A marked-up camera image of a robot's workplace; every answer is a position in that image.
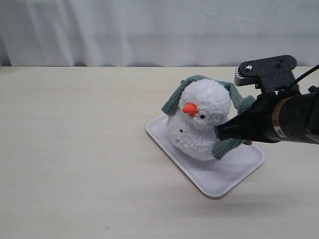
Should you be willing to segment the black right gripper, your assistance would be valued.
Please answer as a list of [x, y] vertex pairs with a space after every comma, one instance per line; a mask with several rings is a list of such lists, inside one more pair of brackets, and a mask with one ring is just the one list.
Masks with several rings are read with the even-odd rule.
[[279, 96], [246, 97], [240, 104], [239, 114], [227, 122], [214, 126], [220, 140], [242, 139], [277, 143], [284, 139], [280, 127], [274, 125], [276, 107], [283, 98]]

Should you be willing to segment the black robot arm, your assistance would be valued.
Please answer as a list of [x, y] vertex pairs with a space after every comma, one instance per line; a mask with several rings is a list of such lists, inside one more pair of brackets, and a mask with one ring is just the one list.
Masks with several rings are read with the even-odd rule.
[[219, 140], [319, 142], [319, 94], [258, 97], [244, 112], [215, 126]]

